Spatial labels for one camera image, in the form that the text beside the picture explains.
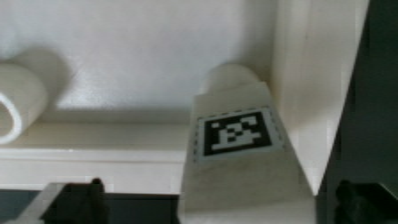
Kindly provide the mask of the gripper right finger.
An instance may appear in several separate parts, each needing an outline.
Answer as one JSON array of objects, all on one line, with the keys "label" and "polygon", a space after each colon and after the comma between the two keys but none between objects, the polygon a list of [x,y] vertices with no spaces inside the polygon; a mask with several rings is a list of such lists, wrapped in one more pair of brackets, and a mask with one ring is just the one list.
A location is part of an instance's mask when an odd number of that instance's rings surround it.
[{"label": "gripper right finger", "polygon": [[334,224],[398,224],[398,183],[340,182]]}]

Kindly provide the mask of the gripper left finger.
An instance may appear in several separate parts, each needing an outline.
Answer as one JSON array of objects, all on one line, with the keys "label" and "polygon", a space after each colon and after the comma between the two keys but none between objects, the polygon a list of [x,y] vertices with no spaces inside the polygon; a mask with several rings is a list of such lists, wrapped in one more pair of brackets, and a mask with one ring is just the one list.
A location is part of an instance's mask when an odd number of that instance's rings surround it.
[{"label": "gripper left finger", "polygon": [[50,183],[14,224],[109,224],[102,179],[87,183]]}]

